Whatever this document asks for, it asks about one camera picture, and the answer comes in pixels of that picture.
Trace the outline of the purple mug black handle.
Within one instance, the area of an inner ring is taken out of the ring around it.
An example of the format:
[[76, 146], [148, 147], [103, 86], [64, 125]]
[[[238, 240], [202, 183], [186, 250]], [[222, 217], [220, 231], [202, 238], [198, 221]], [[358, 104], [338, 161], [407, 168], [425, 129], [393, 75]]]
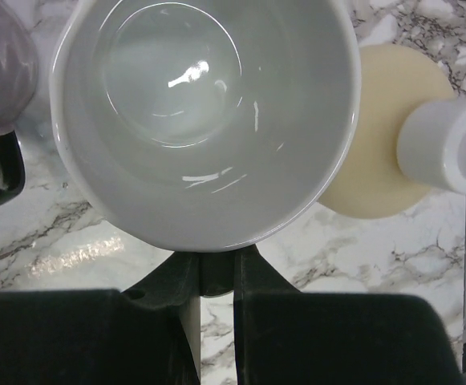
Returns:
[[26, 182], [15, 121], [38, 82], [38, 54], [16, 13], [0, 1], [0, 206], [21, 193]]

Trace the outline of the white light blue mug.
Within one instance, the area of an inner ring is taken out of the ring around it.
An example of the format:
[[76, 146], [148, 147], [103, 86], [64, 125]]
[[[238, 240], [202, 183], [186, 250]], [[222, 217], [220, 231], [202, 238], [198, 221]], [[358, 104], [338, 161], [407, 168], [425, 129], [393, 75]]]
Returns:
[[112, 225], [229, 288], [325, 192], [359, 117], [342, 1], [80, 1], [49, 75], [69, 175]]

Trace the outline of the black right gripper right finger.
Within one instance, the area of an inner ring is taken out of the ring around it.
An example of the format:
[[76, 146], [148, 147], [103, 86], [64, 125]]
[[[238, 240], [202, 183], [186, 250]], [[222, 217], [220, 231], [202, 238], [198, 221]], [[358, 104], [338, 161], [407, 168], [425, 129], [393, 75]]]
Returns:
[[444, 324], [406, 294], [307, 293], [250, 246], [235, 254], [240, 384], [460, 384]]

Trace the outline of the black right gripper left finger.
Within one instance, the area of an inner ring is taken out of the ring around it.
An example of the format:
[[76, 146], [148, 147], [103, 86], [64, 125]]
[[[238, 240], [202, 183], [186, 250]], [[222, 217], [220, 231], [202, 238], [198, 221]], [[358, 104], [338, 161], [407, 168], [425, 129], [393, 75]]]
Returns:
[[197, 384], [197, 257], [132, 288], [0, 292], [0, 384]]

